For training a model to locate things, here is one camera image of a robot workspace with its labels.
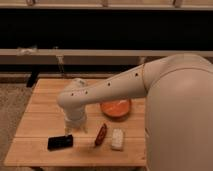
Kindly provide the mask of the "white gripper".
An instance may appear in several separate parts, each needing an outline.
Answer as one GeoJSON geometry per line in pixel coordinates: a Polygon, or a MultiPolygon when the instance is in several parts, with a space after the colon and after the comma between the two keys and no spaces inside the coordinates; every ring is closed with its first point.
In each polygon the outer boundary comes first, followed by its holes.
{"type": "Polygon", "coordinates": [[[86,128],[87,118],[86,117],[83,117],[78,120],[70,120],[68,118],[65,118],[64,121],[65,121],[65,134],[66,135],[71,133],[73,130],[83,130],[84,132],[87,132],[87,128],[86,128]]]}

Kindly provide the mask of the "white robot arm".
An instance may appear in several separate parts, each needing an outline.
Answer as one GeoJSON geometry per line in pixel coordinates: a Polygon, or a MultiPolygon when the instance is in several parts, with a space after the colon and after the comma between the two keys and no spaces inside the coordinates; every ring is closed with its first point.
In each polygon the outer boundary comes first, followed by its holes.
{"type": "Polygon", "coordinates": [[[65,131],[85,122],[88,104],[145,98],[148,171],[213,171],[213,63],[177,54],[87,86],[73,80],[57,98],[65,131]]]}

